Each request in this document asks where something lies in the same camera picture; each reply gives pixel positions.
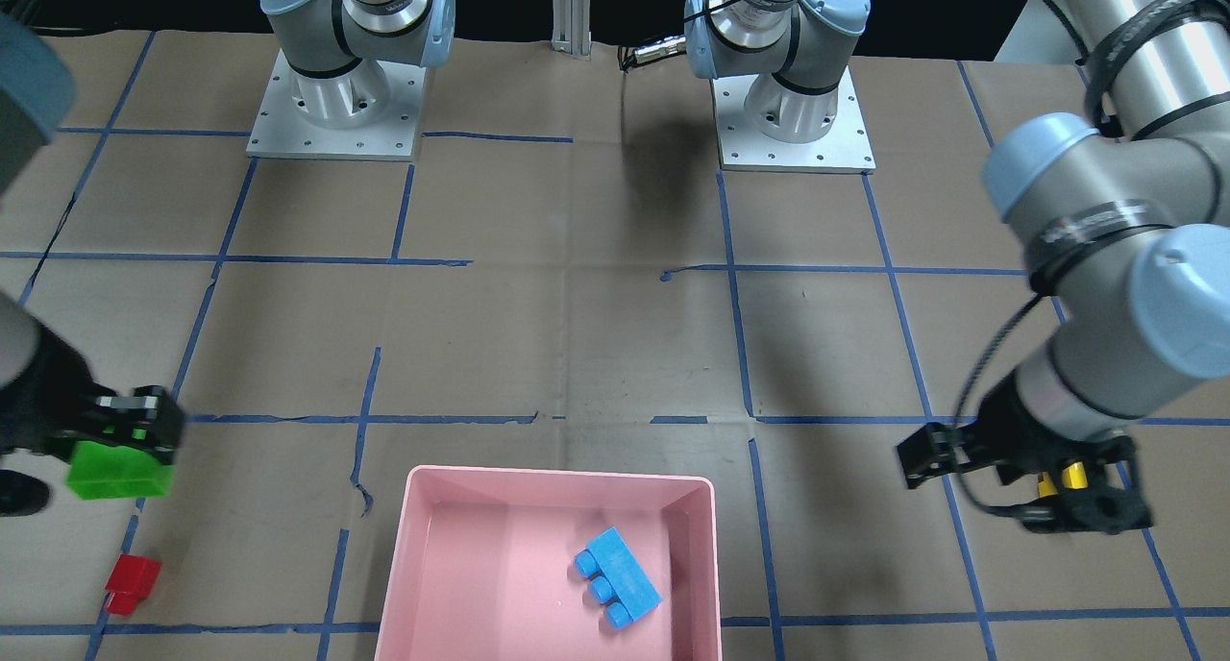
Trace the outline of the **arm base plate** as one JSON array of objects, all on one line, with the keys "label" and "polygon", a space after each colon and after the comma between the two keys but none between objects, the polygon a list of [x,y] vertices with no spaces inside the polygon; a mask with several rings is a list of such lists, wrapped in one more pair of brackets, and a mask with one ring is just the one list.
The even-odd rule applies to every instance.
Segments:
[{"label": "arm base plate", "polygon": [[260,159],[413,161],[430,69],[360,62],[308,78],[278,53],[246,153]]},{"label": "arm base plate", "polygon": [[772,75],[711,82],[726,171],[865,174],[877,169],[851,70],[822,95],[786,90]]}]

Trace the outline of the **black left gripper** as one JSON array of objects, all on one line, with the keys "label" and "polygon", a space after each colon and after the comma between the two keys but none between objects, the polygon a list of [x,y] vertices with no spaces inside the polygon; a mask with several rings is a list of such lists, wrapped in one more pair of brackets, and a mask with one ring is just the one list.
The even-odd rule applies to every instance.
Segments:
[{"label": "black left gripper", "polygon": [[1033,533],[1098,531],[1116,535],[1154,526],[1154,515],[1133,478],[1125,485],[1112,481],[1113,464],[1134,470],[1135,442],[1113,432],[1098,439],[1071,439],[1047,428],[1028,410],[1012,372],[983,398],[975,422],[963,426],[927,422],[895,446],[895,457],[907,489],[918,489],[931,478],[966,474],[993,467],[998,483],[1058,473],[1073,462],[1084,462],[1090,486],[1059,487],[1058,499],[1026,503],[1018,521]]}]

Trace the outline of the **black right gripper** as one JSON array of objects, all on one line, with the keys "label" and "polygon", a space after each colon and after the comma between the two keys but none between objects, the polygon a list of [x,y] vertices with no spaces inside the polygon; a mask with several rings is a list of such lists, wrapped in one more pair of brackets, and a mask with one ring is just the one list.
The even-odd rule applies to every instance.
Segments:
[{"label": "black right gripper", "polygon": [[[171,467],[184,435],[184,411],[161,385],[100,395],[82,355],[30,315],[4,315],[1,451],[46,453],[50,437],[102,430],[105,446],[135,448]],[[50,489],[39,478],[0,470],[1,517],[37,515]]]}]

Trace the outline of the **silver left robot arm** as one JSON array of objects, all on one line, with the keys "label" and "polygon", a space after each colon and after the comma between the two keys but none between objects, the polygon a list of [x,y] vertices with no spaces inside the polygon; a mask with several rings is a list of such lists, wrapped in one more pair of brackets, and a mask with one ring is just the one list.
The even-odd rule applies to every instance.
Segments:
[{"label": "silver left robot arm", "polygon": [[897,446],[910,489],[993,467],[980,503],[1034,533],[1150,528],[1130,425],[1229,369],[1228,1],[1065,0],[1089,47],[1084,113],[1004,135],[982,180],[1033,302],[1065,322],[982,400]]}]

